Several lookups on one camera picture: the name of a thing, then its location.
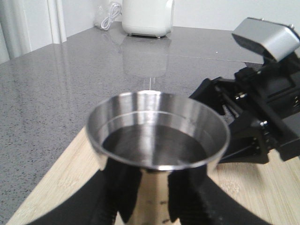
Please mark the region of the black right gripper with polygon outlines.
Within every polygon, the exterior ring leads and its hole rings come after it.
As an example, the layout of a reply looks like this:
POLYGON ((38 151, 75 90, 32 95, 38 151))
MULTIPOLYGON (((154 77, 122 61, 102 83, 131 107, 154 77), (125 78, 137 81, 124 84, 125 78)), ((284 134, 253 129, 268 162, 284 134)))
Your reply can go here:
POLYGON ((279 62, 264 59, 234 79, 206 78, 189 96, 220 115, 233 117, 231 139, 220 163, 269 162, 276 150, 283 161, 300 154, 300 60, 291 53, 279 62))

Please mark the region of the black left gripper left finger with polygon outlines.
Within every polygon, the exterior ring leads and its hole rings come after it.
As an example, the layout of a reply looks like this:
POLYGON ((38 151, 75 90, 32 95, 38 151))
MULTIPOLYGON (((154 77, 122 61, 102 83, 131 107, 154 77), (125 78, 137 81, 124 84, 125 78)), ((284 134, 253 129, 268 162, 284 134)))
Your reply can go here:
POLYGON ((110 159, 75 194, 33 225, 112 225, 119 212, 127 222, 133 214, 142 172, 110 159))

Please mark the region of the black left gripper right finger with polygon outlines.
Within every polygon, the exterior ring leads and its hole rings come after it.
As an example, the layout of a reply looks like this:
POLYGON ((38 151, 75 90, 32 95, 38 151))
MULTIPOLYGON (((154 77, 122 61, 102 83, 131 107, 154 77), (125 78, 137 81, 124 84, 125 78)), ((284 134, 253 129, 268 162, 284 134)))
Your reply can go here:
POLYGON ((207 175, 207 167, 173 171, 168 176, 171 221, 182 225, 266 225, 233 200, 207 175))

